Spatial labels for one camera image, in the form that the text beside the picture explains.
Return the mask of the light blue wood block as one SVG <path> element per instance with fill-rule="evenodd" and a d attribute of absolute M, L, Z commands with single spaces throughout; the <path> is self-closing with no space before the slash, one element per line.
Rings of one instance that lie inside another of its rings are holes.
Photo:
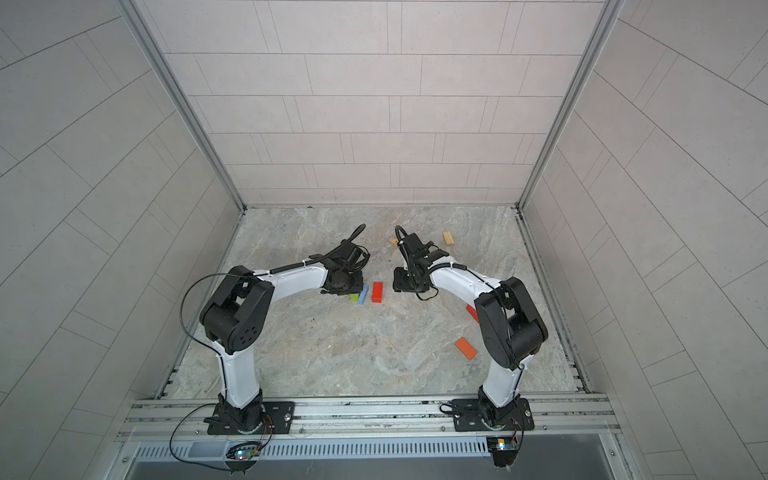
<path fill-rule="evenodd" d="M 358 304 L 359 305 L 363 305 L 364 304 L 368 292 L 369 292 L 369 286 L 368 285 L 364 285 L 363 286 L 363 290 L 361 291 L 361 293 L 358 296 Z"/>

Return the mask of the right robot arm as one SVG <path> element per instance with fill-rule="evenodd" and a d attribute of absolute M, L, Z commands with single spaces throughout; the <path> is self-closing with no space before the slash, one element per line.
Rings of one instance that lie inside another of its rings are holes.
<path fill-rule="evenodd" d="M 447 291 L 471 305 L 483 345 L 491 357 L 488 375 L 478 392 L 479 411 L 492 428 L 513 419 L 520 381 L 528 364 L 548 339 L 548 330 L 526 286 L 516 277 L 499 280 L 475 272 L 417 234 L 395 227 L 405 265 L 394 270 L 393 289 L 426 294 Z"/>

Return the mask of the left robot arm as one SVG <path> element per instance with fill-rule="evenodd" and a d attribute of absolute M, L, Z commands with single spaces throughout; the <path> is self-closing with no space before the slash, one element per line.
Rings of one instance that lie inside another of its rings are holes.
<path fill-rule="evenodd" d="M 365 247 L 347 239 L 327 254 L 297 263 L 264 271 L 238 265 L 222 275 L 199 316 L 222 373 L 222 391 L 209 424 L 220 425 L 226 432 L 250 432 L 261 424 L 263 393 L 253 346 L 271 305 L 306 290 L 358 294 L 363 291 L 363 269 L 369 259 Z"/>

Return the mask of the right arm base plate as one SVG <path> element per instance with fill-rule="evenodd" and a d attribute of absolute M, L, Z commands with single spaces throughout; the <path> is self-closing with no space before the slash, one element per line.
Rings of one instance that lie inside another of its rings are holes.
<path fill-rule="evenodd" d="M 529 402 L 522 397 L 501 408 L 476 398 L 454 399 L 442 403 L 439 410 L 453 419 L 457 432 L 527 432 L 535 429 Z"/>

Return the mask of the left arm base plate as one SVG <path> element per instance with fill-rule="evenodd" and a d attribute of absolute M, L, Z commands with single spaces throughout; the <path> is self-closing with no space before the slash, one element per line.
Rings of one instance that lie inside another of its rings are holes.
<path fill-rule="evenodd" d="M 295 407 L 290 401 L 267 401 L 237 409 L 224 401 L 204 422 L 209 435 L 281 435 L 290 431 Z"/>

